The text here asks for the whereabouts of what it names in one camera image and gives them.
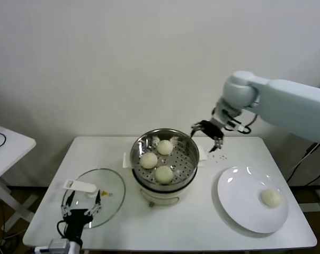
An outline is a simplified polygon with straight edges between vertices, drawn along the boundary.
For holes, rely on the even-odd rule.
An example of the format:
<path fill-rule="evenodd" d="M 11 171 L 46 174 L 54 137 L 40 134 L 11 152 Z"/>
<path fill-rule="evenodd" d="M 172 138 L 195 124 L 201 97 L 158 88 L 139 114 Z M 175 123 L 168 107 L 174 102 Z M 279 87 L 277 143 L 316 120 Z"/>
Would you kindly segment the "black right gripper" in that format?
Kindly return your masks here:
<path fill-rule="evenodd" d="M 191 126 L 190 137 L 193 137 L 197 131 L 202 131 L 205 135 L 214 140 L 214 146 L 209 150 L 209 153 L 220 150 L 223 147 L 224 133 L 210 121 L 202 120 L 201 122 L 193 124 Z"/>

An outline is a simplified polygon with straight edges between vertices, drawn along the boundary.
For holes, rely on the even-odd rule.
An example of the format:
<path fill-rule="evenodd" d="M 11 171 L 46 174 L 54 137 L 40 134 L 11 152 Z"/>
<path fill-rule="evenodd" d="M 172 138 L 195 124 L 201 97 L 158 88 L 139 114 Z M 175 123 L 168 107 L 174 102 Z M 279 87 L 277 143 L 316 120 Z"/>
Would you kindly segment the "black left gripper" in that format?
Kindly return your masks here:
<path fill-rule="evenodd" d="M 66 229 L 64 232 L 64 238 L 80 239 L 84 227 L 93 221 L 93 216 L 96 215 L 101 209 L 101 194 L 98 190 L 95 196 L 94 206 L 91 209 L 72 209 L 70 210 L 75 191 L 72 191 L 70 195 L 67 196 L 66 200 L 61 205 L 61 212 L 63 221 L 66 224 Z"/>

